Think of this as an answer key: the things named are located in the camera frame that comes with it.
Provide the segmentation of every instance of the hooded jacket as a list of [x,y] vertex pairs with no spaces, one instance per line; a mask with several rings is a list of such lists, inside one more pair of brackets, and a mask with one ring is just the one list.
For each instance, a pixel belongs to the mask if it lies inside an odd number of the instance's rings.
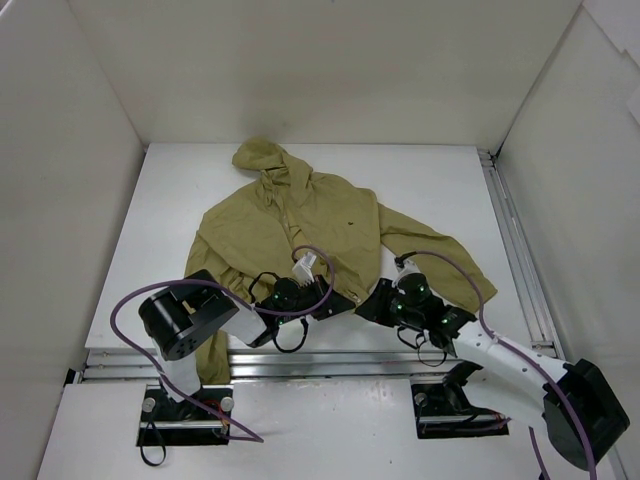
[[[260,179],[204,214],[189,253],[187,275],[206,268],[223,286],[249,301],[248,287],[255,277],[264,271],[291,276],[292,250],[313,244],[334,264],[335,290],[357,304],[366,300],[378,281],[384,245],[395,255],[414,250],[441,253],[471,276],[485,301],[497,292],[453,237],[385,207],[369,189],[356,188],[337,175],[314,172],[275,143],[250,139],[232,163],[259,170]],[[471,312],[478,310],[473,288],[452,266],[426,255],[412,260],[444,299]],[[321,259],[314,273],[329,278]],[[253,290],[258,300],[269,295],[273,282],[270,276],[261,278]],[[208,383],[229,377],[228,364],[221,363],[226,361],[226,339],[217,337],[196,355],[198,373]]]

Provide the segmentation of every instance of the purple cable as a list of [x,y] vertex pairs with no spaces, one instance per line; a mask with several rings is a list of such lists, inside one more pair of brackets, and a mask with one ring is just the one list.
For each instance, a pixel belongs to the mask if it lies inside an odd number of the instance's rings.
[[531,437],[531,445],[533,446],[533,453],[536,455],[536,460],[538,460],[538,465],[540,466],[540,470],[542,472],[542,478],[544,480],[551,480],[549,476],[549,472],[547,471],[547,467],[544,464],[544,460],[542,460],[542,454],[540,453],[540,448],[538,448],[538,441],[536,440],[536,433],[533,431],[533,428],[529,427],[529,436]]
[[[596,472],[596,461],[595,461],[595,458],[593,456],[593,450],[591,449],[591,444],[589,443],[589,437],[587,436],[587,432],[584,429],[584,426],[582,425],[582,422],[580,422],[580,418],[578,417],[578,414],[576,413],[575,409],[573,408],[573,405],[571,405],[571,402],[569,401],[567,396],[564,394],[562,389],[551,378],[551,376],[546,372],[545,369],[543,369],[538,363],[536,363],[534,360],[529,358],[527,355],[522,353],[520,350],[518,350],[514,346],[512,346],[509,343],[501,340],[500,337],[497,337],[495,335],[495,333],[489,328],[489,326],[487,325],[487,322],[484,319],[484,297],[482,296],[482,292],[480,291],[480,288],[478,288],[478,285],[476,284],[476,282],[473,280],[473,278],[471,278],[471,275],[469,275],[455,261],[451,260],[449,257],[446,257],[446,256],[442,255],[441,253],[432,252],[432,251],[429,251],[429,250],[417,250],[416,252],[414,252],[414,254],[417,254],[417,255],[431,255],[431,256],[434,256],[434,257],[438,257],[441,260],[444,260],[449,265],[451,265],[453,268],[455,268],[467,280],[467,282],[469,282],[469,284],[471,285],[473,290],[476,292],[476,295],[478,296],[478,302],[480,304],[479,308],[478,308],[478,321],[480,322],[480,325],[482,326],[482,329],[489,336],[489,338],[491,338],[492,340],[497,341],[497,343],[499,345],[502,345],[503,347],[505,347],[510,352],[512,352],[515,355],[517,355],[518,357],[522,358],[536,372],[538,372],[540,375],[542,375],[542,377],[547,381],[547,383],[549,384],[551,389],[554,391],[554,393],[560,399],[560,402],[562,403],[562,405],[564,406],[565,410],[569,414],[569,417],[571,418],[571,421],[573,422],[574,426],[576,427],[576,430],[578,431],[578,436],[580,437],[580,442],[582,443],[582,448],[584,448],[585,454],[587,456],[587,468],[588,468],[588,471],[589,471],[589,479],[590,480],[597,480],[598,474]],[[537,443],[533,444],[534,451],[537,449],[537,447],[538,447]],[[546,472],[546,468],[544,467],[544,464],[542,463],[542,457],[541,456],[539,457],[538,455],[536,455],[536,458],[538,458],[538,463],[540,463],[540,468],[542,469],[542,471]]]
[[173,382],[171,382],[171,380],[169,380],[169,378],[167,378],[167,376],[165,375],[164,371],[162,370],[162,366],[160,365],[160,363],[158,363],[158,361],[155,358],[153,358],[153,355],[150,354],[149,352],[147,352],[144,348],[142,348],[140,345],[135,343],[129,337],[127,337],[124,333],[122,333],[120,328],[118,328],[117,316],[118,316],[118,313],[120,312],[120,310],[122,309],[122,307],[125,304],[127,304],[128,302],[130,302],[132,299],[134,299],[135,297],[137,297],[139,295],[142,295],[143,293],[150,292],[152,290],[157,290],[158,288],[166,288],[166,287],[171,287],[171,286],[175,286],[175,285],[201,285],[201,286],[204,286],[204,287],[216,288],[216,289],[224,292],[225,294],[227,294],[229,297],[233,298],[240,305],[248,308],[249,310],[255,310],[256,312],[267,313],[267,314],[271,314],[271,315],[280,315],[280,316],[303,316],[303,315],[307,315],[307,314],[313,312],[314,310],[316,310],[318,307],[320,307],[324,302],[327,301],[327,299],[329,298],[329,295],[331,295],[331,292],[333,291],[333,285],[334,285],[334,282],[335,282],[335,269],[333,267],[333,263],[331,262],[331,259],[329,258],[329,255],[327,255],[324,251],[320,250],[319,248],[314,247],[313,245],[301,245],[301,246],[299,246],[299,247],[297,247],[296,249],[293,250],[292,255],[295,255],[295,253],[297,251],[299,251],[299,250],[301,250],[303,248],[306,248],[306,249],[309,249],[309,250],[313,250],[318,255],[320,255],[325,260],[325,262],[327,263],[327,265],[329,267],[329,271],[331,273],[331,278],[330,278],[330,281],[329,281],[329,288],[327,289],[327,292],[325,293],[325,295],[313,307],[307,308],[306,310],[302,310],[302,311],[299,311],[299,312],[276,312],[274,310],[267,310],[265,308],[252,308],[251,305],[249,305],[247,302],[245,302],[242,298],[240,298],[239,296],[234,294],[232,291],[230,291],[229,289],[223,287],[222,285],[219,285],[216,282],[211,282],[209,280],[197,280],[197,279],[167,280],[167,281],[164,281],[164,282],[153,283],[151,285],[147,285],[146,287],[139,288],[139,289],[129,293],[124,298],[122,298],[118,303],[116,303],[115,307],[113,307],[113,310],[111,311],[111,316],[109,318],[109,324],[111,326],[111,330],[113,330],[113,333],[116,335],[116,337],[118,337],[120,340],[122,340],[124,343],[129,345],[135,351],[137,351],[138,353],[140,353],[141,355],[146,357],[147,360],[149,360],[151,362],[151,364],[156,368],[156,370],[158,371],[158,374],[160,375],[160,378],[165,383],[165,385],[167,385],[169,388],[171,388],[171,390],[176,392],[178,395],[180,395],[182,398],[184,398],[187,402],[195,405],[198,408],[201,408],[205,412],[210,413],[211,415],[217,417],[218,419],[220,419],[222,421],[228,422],[231,425],[234,425],[234,426],[238,427],[240,430],[242,430],[247,435],[249,435],[248,437],[238,437],[238,436],[227,435],[227,436],[221,436],[221,438],[224,438],[226,440],[244,440],[244,441],[248,441],[248,442],[264,443],[264,439],[262,437],[260,437],[257,433],[255,433],[252,430],[250,430],[248,427],[245,427],[243,424],[241,424],[240,422],[238,422],[238,421],[232,419],[231,417],[225,415],[224,413],[219,412],[219,411],[211,408],[210,406],[200,402],[199,400],[196,400],[192,396],[187,395],[182,390],[180,390],[178,387],[176,387],[173,384]]

